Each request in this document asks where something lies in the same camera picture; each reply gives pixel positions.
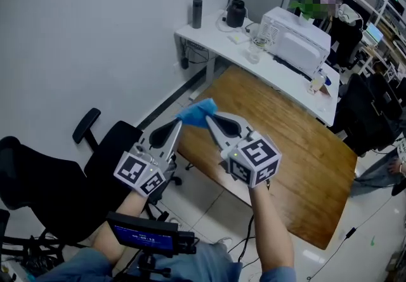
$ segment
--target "chair armrest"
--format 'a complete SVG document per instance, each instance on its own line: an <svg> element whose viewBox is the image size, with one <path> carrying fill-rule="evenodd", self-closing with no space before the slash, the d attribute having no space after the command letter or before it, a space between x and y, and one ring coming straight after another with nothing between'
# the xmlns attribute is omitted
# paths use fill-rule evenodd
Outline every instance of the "chair armrest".
<svg viewBox="0 0 406 282"><path fill-rule="evenodd" d="M98 144L93 136L90 128L92 127L93 123L98 119L102 112L99 111L97 108L92 108L81 120L81 122L77 125L75 132L72 135L74 141L79 144L81 143L82 139L85 138L90 147L93 151L97 148Z"/></svg>

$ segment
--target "white desk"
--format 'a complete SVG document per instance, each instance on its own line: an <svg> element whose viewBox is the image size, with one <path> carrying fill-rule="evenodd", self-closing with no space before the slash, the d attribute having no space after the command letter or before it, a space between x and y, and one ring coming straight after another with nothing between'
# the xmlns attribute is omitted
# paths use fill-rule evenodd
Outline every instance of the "white desk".
<svg viewBox="0 0 406 282"><path fill-rule="evenodd" d="M331 85L328 87L331 97L325 96L320 92L311 95L307 92L309 81L286 66L276 62L273 59L273 55L264 52L261 54L261 60L258 64L250 63L245 58L250 42L236 45L227 38L230 33L221 32L216 28L216 21L222 12L220 10L203 17L200 29L194 29L192 26L186 25L177 30L176 34L241 66L276 90L280 90L281 93L303 106L310 114L319 118L326 125L332 126L336 114L339 74L327 64L323 64L322 68L331 80ZM244 26L250 23L251 21L246 19ZM204 88L207 88L213 81L213 69L214 63L207 65L206 85Z"/></svg>

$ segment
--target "tiled floor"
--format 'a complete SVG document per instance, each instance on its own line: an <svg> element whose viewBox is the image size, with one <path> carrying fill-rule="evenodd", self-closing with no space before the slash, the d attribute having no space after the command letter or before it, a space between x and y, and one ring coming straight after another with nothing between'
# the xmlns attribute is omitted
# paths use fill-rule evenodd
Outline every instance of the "tiled floor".
<svg viewBox="0 0 406 282"><path fill-rule="evenodd" d="M156 119L156 123L173 117L182 108L188 106L191 103L188 96L192 91L193 89L190 89L182 95ZM358 160L358 170L363 172L381 156L383 155L368 152L364 158ZM178 156L177 162L176 175L182 178L183 185L170 184L158 207L169 212L169 218L176 218L181 222L183 230L193 231L202 241L213 243L223 237L231 237L233 245L236 245L244 239L252 210L196 168L186 171L187 162L181 156ZM298 281L306 281L308 276L317 272L336 251L345 234L371 216L389 199L390 192L390 189L381 189L364 196L350 198L326 250L315 248L292 235ZM391 198L382 210L359 228L312 281L384 281L386 264L391 254L401 245L405 235L403 228L405 214L406 195L401 193L397 197ZM8 229L8 235L10 235L9 232L11 232L11 227ZM234 260L238 259L241 250L242 245L231 252ZM124 268L135 251L127 249L114 269L114 273ZM67 248L66 257L69 258L74 252L75 249ZM248 243L242 261L246 264L257 257L255 241L252 239ZM259 281L260 276L261 265L257 261L243 269L240 281Z"/></svg>

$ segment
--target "desk leg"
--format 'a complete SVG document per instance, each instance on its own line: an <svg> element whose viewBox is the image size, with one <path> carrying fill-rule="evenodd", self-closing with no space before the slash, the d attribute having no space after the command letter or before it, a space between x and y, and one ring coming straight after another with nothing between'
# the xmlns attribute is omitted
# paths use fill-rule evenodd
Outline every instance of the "desk leg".
<svg viewBox="0 0 406 282"><path fill-rule="evenodd" d="M216 63L216 59L214 55L209 53L210 61L207 62L206 65L206 81L200 87L198 87L192 94L190 95L190 100L195 100L204 90L210 87L213 83L214 78L214 64Z"/></svg>
<svg viewBox="0 0 406 282"><path fill-rule="evenodd" d="M363 64L363 66L361 67L360 71L358 72L359 75L361 75L362 72L363 72L367 67L369 67L369 64L372 62L372 59L373 59L373 58L374 58L374 57L370 56L370 57L367 59L367 61Z"/></svg>

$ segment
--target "chair wheel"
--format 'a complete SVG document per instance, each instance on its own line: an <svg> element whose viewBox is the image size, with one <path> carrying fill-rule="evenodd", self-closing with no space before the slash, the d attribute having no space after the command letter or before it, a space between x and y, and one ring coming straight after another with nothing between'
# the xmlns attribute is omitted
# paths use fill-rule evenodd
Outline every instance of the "chair wheel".
<svg viewBox="0 0 406 282"><path fill-rule="evenodd" d="M171 180L173 180L176 186L180 186L182 184L182 179L180 179L179 177L172 177Z"/></svg>

